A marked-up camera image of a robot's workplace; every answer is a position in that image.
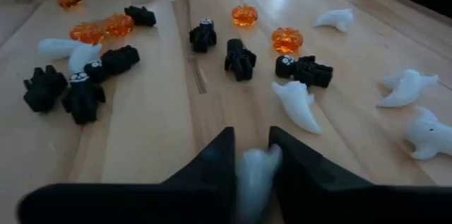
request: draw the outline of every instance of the wooden surface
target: wooden surface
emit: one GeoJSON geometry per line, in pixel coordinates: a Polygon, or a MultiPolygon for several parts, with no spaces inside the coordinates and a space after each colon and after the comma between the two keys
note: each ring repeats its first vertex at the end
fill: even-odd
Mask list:
{"type": "MultiPolygon", "coordinates": [[[[404,141],[413,106],[378,109],[388,94],[384,76],[413,68],[439,74],[440,84],[417,104],[452,124],[452,23],[406,0],[83,0],[62,11],[56,0],[0,0],[0,222],[13,223],[19,198],[55,182],[156,183],[187,164],[225,126],[236,131],[237,156],[265,148],[270,125],[290,132],[327,158],[380,184],[452,185],[452,159],[414,161],[404,141]],[[247,3],[259,20],[250,28],[232,24],[230,11],[247,3]],[[99,121],[77,126],[58,103],[35,114],[23,102],[22,80],[49,63],[37,55],[46,37],[68,37],[82,21],[121,13],[128,5],[155,12],[154,28],[137,27],[104,49],[129,44],[141,62],[103,84],[107,103],[99,121]],[[352,7],[349,33],[312,28],[317,16],[352,7]],[[218,44],[193,54],[188,32],[212,18],[218,44]],[[300,55],[314,54],[335,68],[327,89],[312,88],[312,112],[324,133],[307,133],[284,113],[270,83],[278,53],[270,35],[277,27],[301,30],[300,55]],[[223,71],[226,41],[240,37],[257,54],[254,77],[238,83],[223,71]]],[[[67,61],[57,70],[69,76],[67,61]]]]}

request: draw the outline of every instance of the white ghost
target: white ghost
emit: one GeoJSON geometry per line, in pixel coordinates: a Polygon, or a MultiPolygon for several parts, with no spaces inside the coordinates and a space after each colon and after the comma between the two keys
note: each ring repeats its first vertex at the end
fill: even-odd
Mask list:
{"type": "Polygon", "coordinates": [[[83,68],[88,62],[99,59],[99,52],[101,49],[102,44],[97,44],[95,46],[83,44],[75,48],[72,51],[71,57],[69,57],[69,71],[72,74],[83,72],[83,68]]]}
{"type": "Polygon", "coordinates": [[[419,117],[408,125],[408,140],[416,147],[411,156],[426,160],[437,153],[452,155],[452,127],[438,122],[427,108],[418,107],[419,117]]]}
{"type": "Polygon", "coordinates": [[[74,49],[80,45],[85,44],[76,40],[49,38],[39,42],[37,53],[52,60],[63,59],[69,57],[74,49]]]}
{"type": "Polygon", "coordinates": [[[336,27],[338,30],[344,33],[348,31],[348,28],[352,25],[352,23],[353,12],[351,8],[347,8],[336,11],[329,11],[328,13],[319,16],[314,27],[329,25],[336,27]]]}
{"type": "Polygon", "coordinates": [[[246,151],[237,166],[237,223],[256,223],[268,203],[273,177],[283,154],[272,145],[268,151],[246,151]]]}
{"type": "Polygon", "coordinates": [[[316,118],[309,109],[309,106],[314,102],[314,95],[308,95],[308,90],[304,83],[290,81],[285,86],[280,86],[273,82],[271,86],[281,99],[286,113],[295,124],[311,133],[322,133],[316,118]]]}
{"type": "Polygon", "coordinates": [[[419,72],[407,69],[401,75],[385,77],[383,84],[393,89],[377,107],[402,107],[413,103],[421,95],[422,89],[438,81],[438,76],[422,76],[419,72]]]}

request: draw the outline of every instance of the white ghost figurine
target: white ghost figurine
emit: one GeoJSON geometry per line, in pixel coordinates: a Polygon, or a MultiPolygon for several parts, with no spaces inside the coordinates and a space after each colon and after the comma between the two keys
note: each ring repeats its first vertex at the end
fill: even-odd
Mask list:
{"type": "Polygon", "coordinates": [[[75,48],[69,57],[69,71],[72,74],[82,72],[88,62],[99,59],[99,52],[101,49],[102,44],[94,46],[83,44],[75,48]]]}
{"type": "Polygon", "coordinates": [[[65,40],[49,38],[44,39],[37,45],[37,53],[52,60],[69,57],[75,48],[84,43],[76,40],[65,40]]]}
{"type": "Polygon", "coordinates": [[[314,102],[314,95],[308,94],[307,87],[304,83],[290,81],[285,86],[280,86],[276,82],[273,82],[271,86],[276,95],[281,99],[286,113],[295,124],[311,133],[322,133],[316,118],[309,109],[309,106],[314,102]]]}
{"type": "Polygon", "coordinates": [[[452,127],[441,122],[427,108],[418,107],[419,117],[408,125],[408,140],[416,147],[411,156],[426,160],[437,153],[452,155],[452,127]]]}
{"type": "Polygon", "coordinates": [[[319,16],[314,27],[329,25],[336,27],[338,30],[345,33],[346,31],[348,31],[352,23],[353,12],[351,8],[347,8],[336,11],[329,11],[328,13],[319,16]]]}
{"type": "Polygon", "coordinates": [[[237,223],[256,223],[268,203],[273,177],[283,154],[278,145],[270,150],[246,151],[237,166],[237,223]]]}
{"type": "Polygon", "coordinates": [[[438,76],[423,76],[407,69],[399,76],[385,77],[383,84],[393,91],[377,104],[377,107],[402,107],[413,103],[421,95],[422,89],[435,84],[438,76]]]}

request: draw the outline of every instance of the black spider figurine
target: black spider figurine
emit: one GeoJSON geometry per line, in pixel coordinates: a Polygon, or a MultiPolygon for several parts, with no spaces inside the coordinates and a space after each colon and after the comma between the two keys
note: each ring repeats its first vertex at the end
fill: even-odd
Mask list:
{"type": "Polygon", "coordinates": [[[135,25],[152,27],[156,23],[154,13],[152,11],[148,11],[145,7],[137,8],[135,6],[130,6],[124,9],[124,13],[132,17],[135,25]]]}
{"type": "Polygon", "coordinates": [[[75,73],[69,78],[71,88],[63,96],[61,102],[66,112],[72,113],[73,120],[79,124],[87,124],[97,119],[99,102],[105,103],[104,89],[91,82],[85,72],[75,73]]]}
{"type": "Polygon", "coordinates": [[[108,50],[98,60],[85,65],[83,70],[94,83],[101,83],[112,75],[119,75],[128,71],[132,65],[140,61],[136,48],[127,45],[117,50],[108,50]]]}
{"type": "Polygon", "coordinates": [[[195,52],[206,53],[207,48],[217,44],[217,33],[213,29],[212,19],[203,19],[199,26],[190,30],[190,43],[195,52]]]}
{"type": "Polygon", "coordinates": [[[63,74],[57,72],[52,65],[47,65],[45,72],[41,68],[35,68],[33,77],[23,83],[27,88],[23,99],[33,112],[50,111],[56,98],[68,85],[63,74]]]}
{"type": "Polygon", "coordinates": [[[301,57],[295,63],[294,80],[305,83],[308,87],[327,88],[333,77],[333,68],[316,63],[315,56],[301,57]]]}
{"type": "Polygon", "coordinates": [[[276,59],[276,76],[290,78],[295,72],[295,59],[290,55],[281,55],[276,59]]]}
{"type": "Polygon", "coordinates": [[[256,65],[256,55],[246,49],[239,39],[227,41],[225,70],[232,70],[237,81],[251,80],[253,68],[256,65]]]}

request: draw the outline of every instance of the white ghost piece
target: white ghost piece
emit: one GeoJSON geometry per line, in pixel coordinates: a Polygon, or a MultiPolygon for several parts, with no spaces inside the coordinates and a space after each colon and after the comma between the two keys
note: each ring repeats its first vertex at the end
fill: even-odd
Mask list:
{"type": "Polygon", "coordinates": [[[72,74],[82,72],[87,63],[99,59],[99,52],[101,49],[102,44],[97,44],[95,46],[83,44],[75,48],[71,57],[69,57],[69,71],[72,74]]]}
{"type": "Polygon", "coordinates": [[[64,59],[69,57],[75,48],[84,44],[77,40],[49,38],[39,42],[37,53],[52,60],[64,59]]]}
{"type": "Polygon", "coordinates": [[[329,25],[336,27],[338,30],[345,33],[346,31],[348,31],[348,28],[350,28],[352,23],[353,12],[351,8],[347,8],[336,11],[329,11],[328,13],[319,16],[314,27],[329,25]]]}
{"type": "Polygon", "coordinates": [[[417,107],[419,117],[408,125],[408,141],[416,151],[411,156],[426,160],[437,153],[452,155],[452,127],[438,122],[438,118],[427,108],[417,107]]]}
{"type": "Polygon", "coordinates": [[[237,166],[237,223],[256,223],[268,203],[273,177],[283,154],[278,145],[270,150],[246,151],[237,166]]]}
{"type": "Polygon", "coordinates": [[[290,81],[285,86],[280,86],[273,82],[271,86],[281,99],[286,113],[295,124],[311,133],[322,133],[322,129],[309,109],[309,106],[314,102],[314,95],[308,94],[304,83],[290,81]]]}
{"type": "Polygon", "coordinates": [[[421,95],[422,89],[435,84],[438,76],[423,76],[407,69],[399,76],[385,77],[383,84],[393,91],[377,104],[377,107],[402,107],[413,103],[421,95]]]}

